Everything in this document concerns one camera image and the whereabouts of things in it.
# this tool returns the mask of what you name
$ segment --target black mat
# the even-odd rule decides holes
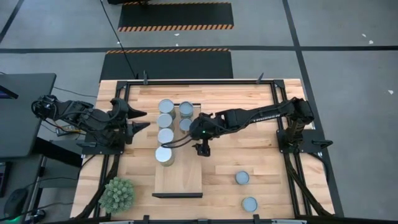
[[[228,49],[166,50],[151,50],[150,53],[148,50],[139,53],[128,50],[130,53],[126,55],[139,79],[143,79],[144,70],[148,79],[233,78],[231,52]],[[123,79],[134,79],[124,54],[121,50],[109,51],[105,55],[101,80]]]
[[[232,29],[231,3],[157,3],[146,8],[126,3],[119,31]]]

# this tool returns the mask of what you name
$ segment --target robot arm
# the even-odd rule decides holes
[[[129,124],[127,119],[145,116],[147,113],[132,109],[120,98],[112,99],[111,103],[112,110],[105,113],[84,101],[61,102],[56,96],[45,95],[32,103],[32,112],[41,119],[62,120],[74,125],[93,136],[96,144],[102,146],[117,144],[121,134],[124,135],[126,144],[131,144],[134,134],[146,128],[149,123]]]
[[[216,113],[214,118],[211,116],[212,114],[200,113],[190,126],[190,137],[193,140],[203,140],[202,144],[194,145],[199,156],[210,156],[208,140],[238,132],[252,123],[283,116],[292,121],[286,130],[286,141],[291,145],[298,146],[302,142],[304,126],[313,121],[309,103],[297,98],[251,110],[225,110]]]

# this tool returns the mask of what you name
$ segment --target wooden table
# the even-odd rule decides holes
[[[294,96],[305,98],[299,79],[284,81],[288,99]],[[109,101],[114,97],[116,83],[117,80],[101,82],[96,108],[111,109]],[[129,211],[112,215],[113,220],[142,220],[143,215],[150,215],[151,220],[252,219],[253,213],[245,212],[241,207],[242,199],[249,196],[257,199],[259,208],[255,213],[260,218],[294,217],[284,159],[275,135],[276,120],[255,123],[238,133],[210,141],[211,157],[200,158],[203,198],[153,197],[157,105],[165,98],[174,103],[186,100],[201,103],[204,113],[273,104],[271,88],[264,85],[132,86],[129,104],[134,109],[148,112],[147,116],[135,121],[150,121],[151,125],[135,135],[121,157],[118,176],[132,181],[136,199]],[[302,154],[301,160],[308,188],[324,208],[333,213],[322,163],[307,154]],[[96,156],[81,171],[71,217],[81,212],[98,188],[102,161],[103,156]],[[238,185],[234,180],[235,173],[241,170],[250,174],[248,185]],[[297,186],[296,189],[300,211],[304,214],[301,193]]]

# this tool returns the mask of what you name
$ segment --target succulent plant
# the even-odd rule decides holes
[[[131,181],[115,177],[109,181],[109,184],[105,185],[105,191],[99,203],[106,213],[115,214],[129,210],[132,206],[133,198],[134,189]]]

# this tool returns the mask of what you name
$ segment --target concrete floor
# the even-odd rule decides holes
[[[0,30],[17,2],[0,1]],[[233,30],[119,36],[125,47],[293,46],[282,0],[229,2]],[[105,5],[116,26],[121,6]],[[301,46],[398,45],[398,1],[289,0],[289,5]],[[24,0],[0,50],[117,46],[99,0]],[[345,216],[398,220],[398,52],[307,51],[303,56],[326,138],[334,141],[329,151]],[[257,78],[262,72],[265,78],[301,78],[294,51],[233,50],[231,58],[235,78]],[[96,95],[103,59],[104,53],[0,54],[0,72],[53,72],[55,86]],[[53,93],[61,100],[95,101]],[[39,136],[56,139],[44,128]],[[50,190],[41,204],[69,202],[73,196],[73,189]],[[47,221],[64,220],[69,212],[62,207]]]

